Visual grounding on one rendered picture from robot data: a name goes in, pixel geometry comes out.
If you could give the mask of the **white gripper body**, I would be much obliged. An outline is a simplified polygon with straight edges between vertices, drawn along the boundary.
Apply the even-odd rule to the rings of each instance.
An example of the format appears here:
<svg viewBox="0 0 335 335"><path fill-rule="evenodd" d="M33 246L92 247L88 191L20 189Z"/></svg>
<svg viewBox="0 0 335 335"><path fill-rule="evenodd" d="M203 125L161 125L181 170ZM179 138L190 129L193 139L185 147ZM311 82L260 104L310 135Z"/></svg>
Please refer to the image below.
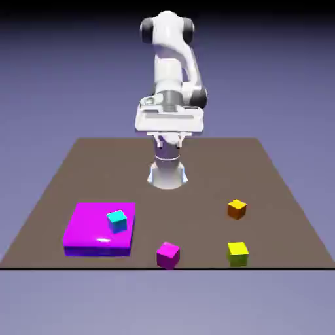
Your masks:
<svg viewBox="0 0 335 335"><path fill-rule="evenodd" d="M135 129L139 132L202 132L204 112L201 108L177 106L175 112L163 110L163 105L139 105Z"/></svg>

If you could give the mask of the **small orange cube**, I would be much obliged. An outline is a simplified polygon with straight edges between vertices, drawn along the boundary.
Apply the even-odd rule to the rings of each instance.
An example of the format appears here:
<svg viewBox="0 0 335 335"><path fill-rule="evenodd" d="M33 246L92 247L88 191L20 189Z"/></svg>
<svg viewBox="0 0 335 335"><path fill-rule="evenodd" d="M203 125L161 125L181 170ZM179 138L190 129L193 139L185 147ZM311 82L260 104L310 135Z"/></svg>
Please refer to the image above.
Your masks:
<svg viewBox="0 0 335 335"><path fill-rule="evenodd" d="M227 205L227 214L233 219L239 220L245 214L247 210L247 204L239 199L234 199Z"/></svg>

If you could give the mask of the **small cyan cube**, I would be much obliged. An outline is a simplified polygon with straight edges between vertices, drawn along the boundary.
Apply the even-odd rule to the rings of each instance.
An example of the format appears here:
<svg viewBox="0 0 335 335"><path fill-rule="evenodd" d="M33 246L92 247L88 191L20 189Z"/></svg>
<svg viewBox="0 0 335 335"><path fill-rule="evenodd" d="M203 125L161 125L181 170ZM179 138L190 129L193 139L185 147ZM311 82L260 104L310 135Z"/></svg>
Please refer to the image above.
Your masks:
<svg viewBox="0 0 335 335"><path fill-rule="evenodd" d="M122 210L108 213L106 217L112 233L117 234L127 230L127 216Z"/></svg>

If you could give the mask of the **small magenta cube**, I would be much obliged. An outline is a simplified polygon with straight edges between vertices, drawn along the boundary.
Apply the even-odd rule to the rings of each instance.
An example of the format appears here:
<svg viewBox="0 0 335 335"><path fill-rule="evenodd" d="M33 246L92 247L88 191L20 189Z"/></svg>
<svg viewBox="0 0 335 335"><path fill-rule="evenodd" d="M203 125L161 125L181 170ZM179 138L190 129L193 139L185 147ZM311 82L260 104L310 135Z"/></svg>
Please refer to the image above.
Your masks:
<svg viewBox="0 0 335 335"><path fill-rule="evenodd" d="M159 267L172 270L180 259L180 247L170 242L163 244L156 251L156 263Z"/></svg>

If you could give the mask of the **small yellow cube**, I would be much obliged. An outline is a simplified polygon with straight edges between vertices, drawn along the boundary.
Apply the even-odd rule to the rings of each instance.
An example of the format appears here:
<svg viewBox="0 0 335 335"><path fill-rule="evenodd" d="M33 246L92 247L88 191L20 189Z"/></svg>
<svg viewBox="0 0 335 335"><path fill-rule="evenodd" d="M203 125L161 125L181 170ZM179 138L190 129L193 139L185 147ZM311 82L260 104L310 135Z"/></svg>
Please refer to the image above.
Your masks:
<svg viewBox="0 0 335 335"><path fill-rule="evenodd" d="M246 266L249 258L249 251L244 242L227 243L227 259L231 267Z"/></svg>

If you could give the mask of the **large magenta box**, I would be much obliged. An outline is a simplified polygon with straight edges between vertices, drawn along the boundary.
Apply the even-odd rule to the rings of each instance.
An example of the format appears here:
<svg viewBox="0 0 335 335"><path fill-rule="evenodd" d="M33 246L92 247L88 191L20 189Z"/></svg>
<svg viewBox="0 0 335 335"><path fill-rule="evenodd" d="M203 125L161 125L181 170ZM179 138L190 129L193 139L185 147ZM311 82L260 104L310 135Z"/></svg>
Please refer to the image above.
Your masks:
<svg viewBox="0 0 335 335"><path fill-rule="evenodd" d="M114 234L106 214L122 210L127 216L127 230ZM65 256L130 256L135 222L134 202L79 202L75 206L65 233Z"/></svg>

